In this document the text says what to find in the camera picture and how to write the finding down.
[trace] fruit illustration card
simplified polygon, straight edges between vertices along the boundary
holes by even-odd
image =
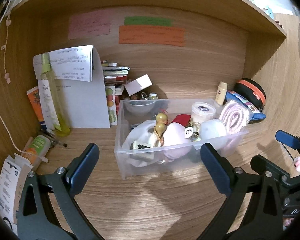
[[[105,86],[105,87],[106,87],[106,97],[107,97],[110,125],[117,125],[118,121],[117,121],[117,114],[115,108],[114,86]]]

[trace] white eraser-like block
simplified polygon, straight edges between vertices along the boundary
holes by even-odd
[[[138,93],[139,91],[150,87],[152,85],[152,82],[148,76],[148,74],[137,78],[136,80],[128,83],[125,85],[125,88],[129,94],[129,96],[132,96],[135,93]]]

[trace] transparent plastic container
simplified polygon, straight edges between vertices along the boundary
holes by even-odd
[[[222,111],[222,107],[211,98],[120,101],[114,153],[123,179],[128,176],[177,171],[201,165],[200,148],[205,143],[211,143],[216,149],[218,146],[224,146],[217,149],[222,157],[234,153],[243,136],[248,133],[245,128],[233,135],[172,146],[131,150],[130,146],[124,144],[131,129],[137,125],[147,120],[154,120],[155,122],[156,115],[163,110],[168,113],[169,122],[171,122],[179,114],[191,114],[191,106],[195,102],[204,102],[214,106],[216,108],[215,118],[218,118]],[[166,155],[184,150],[188,152],[186,155],[173,161],[166,161]],[[133,155],[139,154],[149,154],[153,160],[149,163],[136,162]]]

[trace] blue pouch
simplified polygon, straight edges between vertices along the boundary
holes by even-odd
[[[266,118],[265,114],[261,113],[252,103],[250,103],[243,96],[240,96],[238,93],[228,90],[226,93],[226,100],[228,99],[232,99],[243,104],[245,107],[249,108],[253,112],[253,117],[251,118],[249,123],[261,122]]]

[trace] jar lid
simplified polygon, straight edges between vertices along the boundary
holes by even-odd
[[[192,104],[191,109],[194,114],[199,116],[213,116],[216,114],[216,109],[212,105],[203,102],[195,102]]]

